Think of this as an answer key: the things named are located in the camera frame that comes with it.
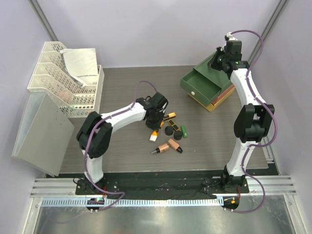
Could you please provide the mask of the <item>orange cosmetic tube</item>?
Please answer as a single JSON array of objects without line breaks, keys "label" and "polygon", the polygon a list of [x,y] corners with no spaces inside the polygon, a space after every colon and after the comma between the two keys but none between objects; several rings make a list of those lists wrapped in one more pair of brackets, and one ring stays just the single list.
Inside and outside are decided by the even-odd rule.
[{"label": "orange cosmetic tube", "polygon": [[157,130],[155,130],[155,131],[153,131],[153,132],[151,133],[151,136],[150,136],[150,139],[149,139],[150,141],[155,142],[155,141],[157,140],[158,132],[159,132],[159,130],[161,129],[161,127],[162,127],[163,124],[164,124],[164,122],[162,121],[161,124],[160,124],[160,128],[157,129]]}]

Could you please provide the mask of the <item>red drawer box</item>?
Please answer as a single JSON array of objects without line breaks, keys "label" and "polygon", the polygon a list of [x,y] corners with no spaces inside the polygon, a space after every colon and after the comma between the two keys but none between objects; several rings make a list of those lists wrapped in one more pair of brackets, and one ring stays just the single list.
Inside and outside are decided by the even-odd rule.
[{"label": "red drawer box", "polygon": [[214,101],[212,101],[211,104],[214,105],[214,106],[219,105],[225,99],[227,99],[234,91],[235,91],[235,86],[232,84],[224,92],[222,92]]}]

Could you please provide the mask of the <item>green top drawer box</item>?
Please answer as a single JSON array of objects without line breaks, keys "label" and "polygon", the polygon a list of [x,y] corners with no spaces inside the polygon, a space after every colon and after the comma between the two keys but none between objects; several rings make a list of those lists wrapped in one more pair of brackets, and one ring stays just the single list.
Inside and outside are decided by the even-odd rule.
[{"label": "green top drawer box", "polygon": [[180,80],[180,87],[204,106],[210,105],[232,85],[226,73],[208,65],[213,56],[208,56]]}]

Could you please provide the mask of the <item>peach foundation bottle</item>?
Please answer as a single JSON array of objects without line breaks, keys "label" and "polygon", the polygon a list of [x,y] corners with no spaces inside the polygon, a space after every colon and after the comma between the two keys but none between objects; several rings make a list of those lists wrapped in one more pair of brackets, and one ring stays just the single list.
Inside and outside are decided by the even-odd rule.
[{"label": "peach foundation bottle", "polygon": [[180,147],[180,145],[175,140],[169,139],[167,143],[175,151],[179,152],[180,154],[183,153],[182,148]]}]

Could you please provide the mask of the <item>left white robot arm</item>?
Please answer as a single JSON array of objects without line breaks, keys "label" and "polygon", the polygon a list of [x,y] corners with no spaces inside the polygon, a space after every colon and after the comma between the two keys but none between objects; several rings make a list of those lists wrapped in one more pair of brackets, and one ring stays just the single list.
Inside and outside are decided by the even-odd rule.
[{"label": "left white robot arm", "polygon": [[169,102],[159,92],[152,97],[140,97],[131,104],[110,113],[91,112],[78,134],[77,141],[84,156],[84,177],[87,189],[92,194],[103,191],[103,155],[108,150],[111,136],[117,130],[138,121],[153,130],[160,129]]}]

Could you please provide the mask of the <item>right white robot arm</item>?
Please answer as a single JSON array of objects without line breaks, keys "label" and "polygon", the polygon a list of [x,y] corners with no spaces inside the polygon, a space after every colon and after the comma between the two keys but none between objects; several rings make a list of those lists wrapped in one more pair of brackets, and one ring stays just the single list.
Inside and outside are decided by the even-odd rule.
[{"label": "right white robot arm", "polygon": [[228,76],[242,105],[234,122],[234,151],[219,182],[221,189],[227,193],[244,186],[246,166],[253,150],[267,136],[274,114],[274,106],[261,97],[249,71],[249,64],[241,58],[240,42],[229,42],[224,47],[218,47],[208,63],[211,68],[223,71]]}]

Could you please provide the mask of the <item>gold black lipstick upper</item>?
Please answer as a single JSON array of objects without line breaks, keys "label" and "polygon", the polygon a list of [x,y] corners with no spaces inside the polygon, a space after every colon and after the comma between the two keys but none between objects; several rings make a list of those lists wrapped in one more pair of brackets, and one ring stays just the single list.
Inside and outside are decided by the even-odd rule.
[{"label": "gold black lipstick upper", "polygon": [[175,113],[175,112],[172,112],[172,113],[169,113],[169,114],[164,115],[163,121],[167,121],[167,120],[173,119],[173,118],[175,118],[175,117],[176,117],[176,113]]}]

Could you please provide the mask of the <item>gold black lipstick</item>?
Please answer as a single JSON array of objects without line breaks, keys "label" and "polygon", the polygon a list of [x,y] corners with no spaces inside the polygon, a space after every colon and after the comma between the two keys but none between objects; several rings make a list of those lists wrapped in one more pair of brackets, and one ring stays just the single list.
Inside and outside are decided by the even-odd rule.
[{"label": "gold black lipstick", "polygon": [[172,119],[168,120],[167,122],[174,129],[174,131],[179,131],[180,130],[178,125]]},{"label": "gold black lipstick", "polygon": [[167,121],[167,120],[173,119],[173,118],[175,118],[175,117],[176,117],[176,113],[175,113],[175,112],[172,112],[172,113],[169,113],[169,114],[164,115],[163,121]]}]

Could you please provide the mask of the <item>black round jar left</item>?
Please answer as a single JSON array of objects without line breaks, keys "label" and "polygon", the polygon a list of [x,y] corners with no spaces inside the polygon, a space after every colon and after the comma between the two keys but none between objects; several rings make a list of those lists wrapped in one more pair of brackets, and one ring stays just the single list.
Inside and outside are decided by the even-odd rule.
[{"label": "black round jar left", "polygon": [[167,126],[167,127],[165,127],[165,134],[166,134],[167,136],[171,136],[173,133],[174,133],[174,129],[173,129],[172,126]]}]

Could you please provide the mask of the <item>black round jar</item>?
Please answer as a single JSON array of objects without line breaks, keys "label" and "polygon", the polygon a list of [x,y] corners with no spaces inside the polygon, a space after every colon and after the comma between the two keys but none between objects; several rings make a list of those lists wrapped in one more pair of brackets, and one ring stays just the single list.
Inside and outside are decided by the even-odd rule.
[{"label": "black round jar", "polygon": [[175,140],[181,140],[182,138],[183,138],[183,133],[180,130],[174,132]]},{"label": "black round jar", "polygon": [[171,136],[173,133],[174,133],[174,129],[173,129],[172,126],[167,126],[167,127],[165,127],[165,134],[166,134],[167,136]]}]

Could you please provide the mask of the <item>gold black lipstick lower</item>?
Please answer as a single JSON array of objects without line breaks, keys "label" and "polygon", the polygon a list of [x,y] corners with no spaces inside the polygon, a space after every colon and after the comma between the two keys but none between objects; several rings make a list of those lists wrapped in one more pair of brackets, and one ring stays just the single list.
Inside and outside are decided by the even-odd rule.
[{"label": "gold black lipstick lower", "polygon": [[180,130],[178,125],[172,119],[168,120],[167,122],[174,129],[174,131],[179,131]]}]

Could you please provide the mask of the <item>yellow bottom drawer box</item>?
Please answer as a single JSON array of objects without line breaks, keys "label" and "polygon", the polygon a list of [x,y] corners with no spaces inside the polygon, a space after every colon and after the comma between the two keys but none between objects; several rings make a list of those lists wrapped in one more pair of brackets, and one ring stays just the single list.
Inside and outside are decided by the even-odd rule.
[{"label": "yellow bottom drawer box", "polygon": [[202,107],[204,107],[209,112],[212,112],[215,108],[217,108],[224,100],[226,100],[233,92],[235,91],[235,87],[231,85],[224,92],[222,92],[214,101],[212,101],[208,106],[204,106],[200,103],[195,97],[189,94],[197,103],[199,103]]}]

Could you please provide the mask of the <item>white paper booklet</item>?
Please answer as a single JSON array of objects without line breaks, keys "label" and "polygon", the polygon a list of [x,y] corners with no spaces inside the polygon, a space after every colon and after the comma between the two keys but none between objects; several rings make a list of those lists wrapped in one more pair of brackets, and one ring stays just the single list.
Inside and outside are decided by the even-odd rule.
[{"label": "white paper booklet", "polygon": [[63,49],[60,51],[65,73],[80,87],[96,85],[98,64],[95,48]]}]

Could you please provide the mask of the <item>white mesh file organizer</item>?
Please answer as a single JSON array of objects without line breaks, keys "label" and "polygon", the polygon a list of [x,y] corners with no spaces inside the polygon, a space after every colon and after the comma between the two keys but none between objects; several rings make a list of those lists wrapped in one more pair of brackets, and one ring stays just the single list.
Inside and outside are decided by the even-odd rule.
[{"label": "white mesh file organizer", "polygon": [[45,42],[28,91],[47,93],[67,117],[86,117],[93,111],[99,112],[104,82],[102,66],[97,66],[97,81],[82,88],[65,73],[60,54],[65,48],[59,41]]}]

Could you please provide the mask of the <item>grey metal bookend box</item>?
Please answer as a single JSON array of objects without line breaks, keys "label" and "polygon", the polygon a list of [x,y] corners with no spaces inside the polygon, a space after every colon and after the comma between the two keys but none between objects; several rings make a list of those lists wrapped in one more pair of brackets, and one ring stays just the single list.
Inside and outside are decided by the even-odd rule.
[{"label": "grey metal bookend box", "polygon": [[30,93],[12,157],[58,176],[74,126],[46,93]]}]

